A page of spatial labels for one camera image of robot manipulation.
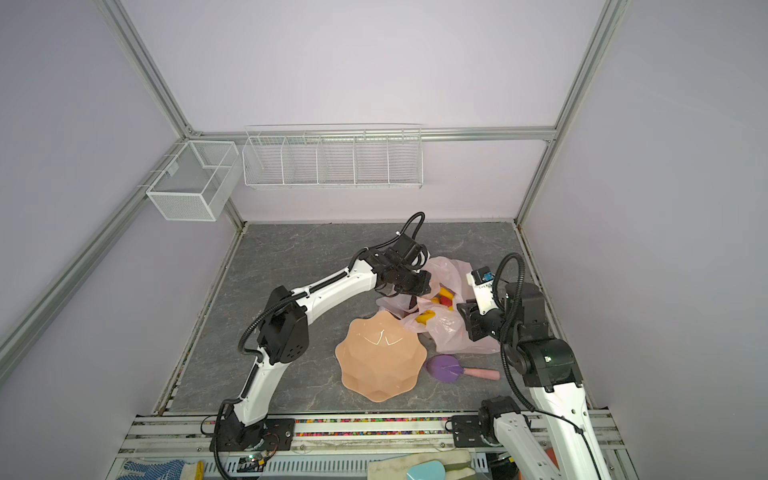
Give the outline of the long yellow banana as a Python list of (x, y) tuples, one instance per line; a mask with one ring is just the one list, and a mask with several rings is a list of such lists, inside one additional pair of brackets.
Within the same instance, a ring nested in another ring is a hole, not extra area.
[(433, 310), (426, 310), (422, 313), (420, 313), (416, 318), (415, 321), (418, 324), (426, 325), (428, 321), (432, 318), (434, 318), (436, 313)]

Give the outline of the small yellow-green banana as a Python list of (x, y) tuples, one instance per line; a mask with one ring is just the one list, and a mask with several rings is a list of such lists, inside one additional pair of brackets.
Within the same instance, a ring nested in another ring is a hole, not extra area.
[(438, 293), (431, 299), (431, 302), (452, 309), (454, 306), (454, 298), (455, 294), (452, 290), (441, 287)]

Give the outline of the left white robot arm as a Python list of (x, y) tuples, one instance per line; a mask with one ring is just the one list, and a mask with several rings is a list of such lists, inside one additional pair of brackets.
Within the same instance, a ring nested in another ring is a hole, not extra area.
[(224, 399), (215, 428), (231, 424), (249, 429), (267, 417), (287, 366), (309, 347), (309, 327), (336, 306), (369, 291), (382, 296), (420, 296), (428, 292), (428, 248), (404, 231), (353, 254), (341, 270), (289, 290), (275, 288), (263, 311), (246, 327), (237, 351), (253, 359), (240, 393)]

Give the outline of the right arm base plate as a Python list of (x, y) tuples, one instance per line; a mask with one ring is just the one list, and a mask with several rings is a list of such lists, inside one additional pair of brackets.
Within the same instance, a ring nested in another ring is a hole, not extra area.
[(444, 424), (458, 448), (495, 447), (496, 443), (483, 434), (479, 415), (459, 414), (451, 416)]

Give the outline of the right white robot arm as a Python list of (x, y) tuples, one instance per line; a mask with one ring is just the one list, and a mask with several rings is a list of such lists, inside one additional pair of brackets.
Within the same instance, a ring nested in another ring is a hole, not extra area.
[(549, 327), (545, 299), (528, 282), (508, 284), (468, 280), (473, 299), (458, 305), (473, 340), (491, 337), (523, 385), (511, 396), (482, 402), (483, 435), (501, 445), (525, 479), (607, 479), (588, 412), (584, 381), (570, 345)]

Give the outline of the pink plastic bag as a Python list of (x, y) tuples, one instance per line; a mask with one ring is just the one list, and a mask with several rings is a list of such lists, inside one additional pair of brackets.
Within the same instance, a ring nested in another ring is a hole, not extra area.
[[(469, 339), (464, 320), (457, 305), (474, 299), (474, 294), (467, 282), (467, 275), (472, 271), (469, 263), (446, 257), (430, 258), (424, 269), (431, 273), (428, 294), (423, 296), (396, 295), (380, 297), (376, 300), (380, 310), (394, 315), (408, 331), (427, 334), (441, 354), (478, 354), (498, 353), (499, 343), (491, 337), (479, 341)], [(448, 309), (431, 302), (441, 287), (454, 292), (454, 306)], [(426, 325), (418, 324), (415, 318), (426, 310), (433, 310), (436, 315)]]

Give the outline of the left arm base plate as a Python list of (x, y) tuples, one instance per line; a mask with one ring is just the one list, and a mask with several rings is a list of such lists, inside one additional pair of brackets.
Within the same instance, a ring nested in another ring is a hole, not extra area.
[(294, 437), (293, 418), (265, 418), (244, 426), (235, 416), (227, 417), (214, 429), (213, 438), (220, 452), (286, 451)]

